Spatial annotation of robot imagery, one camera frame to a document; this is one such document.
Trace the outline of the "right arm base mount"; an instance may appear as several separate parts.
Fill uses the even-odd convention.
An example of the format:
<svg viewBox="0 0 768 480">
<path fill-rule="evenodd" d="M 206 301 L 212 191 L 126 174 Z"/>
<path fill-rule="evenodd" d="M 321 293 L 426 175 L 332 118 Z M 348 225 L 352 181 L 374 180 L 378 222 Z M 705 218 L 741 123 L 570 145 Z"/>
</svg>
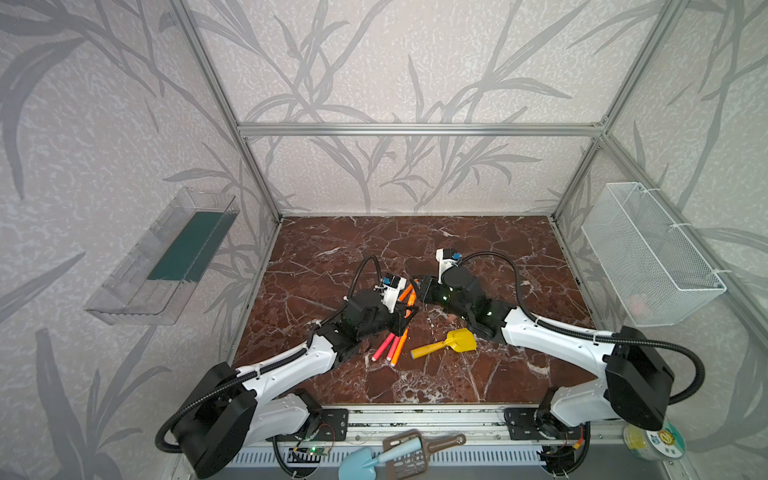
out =
<svg viewBox="0 0 768 480">
<path fill-rule="evenodd" d="M 568 428 L 547 409 L 509 407 L 503 410 L 511 440 L 566 440 Z"/>
</svg>

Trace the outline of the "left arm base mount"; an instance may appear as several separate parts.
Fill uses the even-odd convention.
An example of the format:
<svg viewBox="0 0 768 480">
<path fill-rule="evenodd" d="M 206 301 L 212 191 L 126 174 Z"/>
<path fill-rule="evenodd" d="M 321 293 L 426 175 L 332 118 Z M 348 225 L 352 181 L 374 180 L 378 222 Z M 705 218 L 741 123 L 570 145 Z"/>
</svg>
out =
<svg viewBox="0 0 768 480">
<path fill-rule="evenodd" d="M 343 441 L 347 437 L 350 411 L 343 408 L 322 409 L 310 414 L 305 424 L 288 440 Z"/>
</svg>

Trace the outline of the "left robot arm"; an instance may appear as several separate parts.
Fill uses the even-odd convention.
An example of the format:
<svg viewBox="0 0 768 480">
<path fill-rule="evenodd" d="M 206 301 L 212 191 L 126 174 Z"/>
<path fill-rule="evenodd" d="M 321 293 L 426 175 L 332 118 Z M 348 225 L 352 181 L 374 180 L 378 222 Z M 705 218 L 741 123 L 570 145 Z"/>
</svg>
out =
<svg viewBox="0 0 768 480">
<path fill-rule="evenodd" d="M 319 407 L 293 387 L 353 358 L 368 337 L 404 333 L 418 311 L 407 301 L 364 290 L 314 323 L 303 343 L 252 365 L 211 367 L 159 427 L 155 447 L 184 455 L 196 477 L 206 479 L 248 443 L 301 431 Z"/>
</svg>

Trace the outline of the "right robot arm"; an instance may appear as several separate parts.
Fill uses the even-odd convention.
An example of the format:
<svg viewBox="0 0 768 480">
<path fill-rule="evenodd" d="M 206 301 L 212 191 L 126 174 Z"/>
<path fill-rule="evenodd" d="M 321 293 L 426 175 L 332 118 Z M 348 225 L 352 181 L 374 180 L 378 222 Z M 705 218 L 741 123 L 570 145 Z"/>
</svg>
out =
<svg viewBox="0 0 768 480">
<path fill-rule="evenodd" d="M 550 388 L 535 413 L 537 428 L 554 437 L 593 421 L 621 419 L 643 430 L 662 428 L 669 406 L 703 386 L 706 368 L 692 350 L 647 338 L 640 330 L 579 328 L 486 296 L 479 280 L 454 266 L 413 280 L 418 299 L 465 321 L 475 336 L 535 350 L 592 375 L 575 386 Z"/>
</svg>

